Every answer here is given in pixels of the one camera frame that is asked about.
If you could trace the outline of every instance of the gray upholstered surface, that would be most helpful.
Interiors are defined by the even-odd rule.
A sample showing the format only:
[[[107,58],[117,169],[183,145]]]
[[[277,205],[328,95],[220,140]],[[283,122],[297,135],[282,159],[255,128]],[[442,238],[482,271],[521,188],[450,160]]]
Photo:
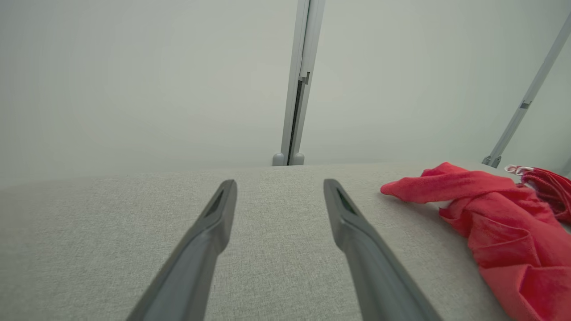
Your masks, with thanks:
[[[359,319],[323,201],[323,179],[335,178],[445,320],[506,320],[466,241],[437,208],[379,193],[383,183],[435,165],[268,167],[6,188],[0,191],[0,319],[124,319],[228,178],[238,183],[238,203],[207,319]]]

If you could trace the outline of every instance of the white backdrop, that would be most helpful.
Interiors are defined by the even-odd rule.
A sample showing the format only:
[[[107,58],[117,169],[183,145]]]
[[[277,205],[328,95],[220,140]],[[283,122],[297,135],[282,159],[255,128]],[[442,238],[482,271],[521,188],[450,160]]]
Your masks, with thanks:
[[[570,11],[567,0],[328,1],[301,139],[305,164],[481,162]],[[522,131],[549,141],[543,150],[565,147],[564,160],[531,164],[562,166],[571,155],[571,130],[559,131],[571,115],[569,46],[501,164],[528,153],[517,147]],[[545,110],[560,119],[537,116]],[[557,126],[531,131],[533,118]]]
[[[0,2],[0,186],[270,166],[296,5]]]

